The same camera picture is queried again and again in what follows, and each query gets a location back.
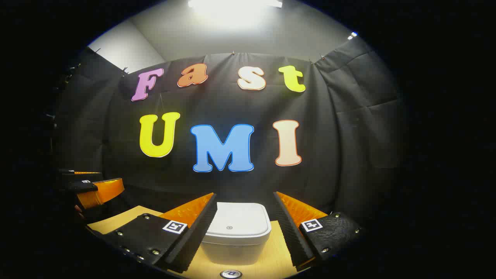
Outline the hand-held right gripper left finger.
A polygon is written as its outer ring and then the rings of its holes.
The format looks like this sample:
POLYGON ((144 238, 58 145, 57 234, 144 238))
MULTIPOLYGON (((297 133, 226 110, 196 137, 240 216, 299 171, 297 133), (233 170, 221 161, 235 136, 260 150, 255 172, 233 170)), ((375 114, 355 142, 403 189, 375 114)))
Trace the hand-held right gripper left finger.
POLYGON ((92 233, 115 250, 161 270, 188 270, 217 211, 209 193, 163 214, 136 207, 91 225, 92 233))

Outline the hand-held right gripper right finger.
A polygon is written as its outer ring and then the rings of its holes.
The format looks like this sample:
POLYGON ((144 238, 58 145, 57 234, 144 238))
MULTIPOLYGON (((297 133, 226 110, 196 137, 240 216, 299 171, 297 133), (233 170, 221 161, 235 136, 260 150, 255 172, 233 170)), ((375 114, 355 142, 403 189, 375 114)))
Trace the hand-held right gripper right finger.
POLYGON ((281 192, 273 197, 273 214, 297 271, 338 256, 363 235, 363 226, 343 212, 326 214, 281 192))

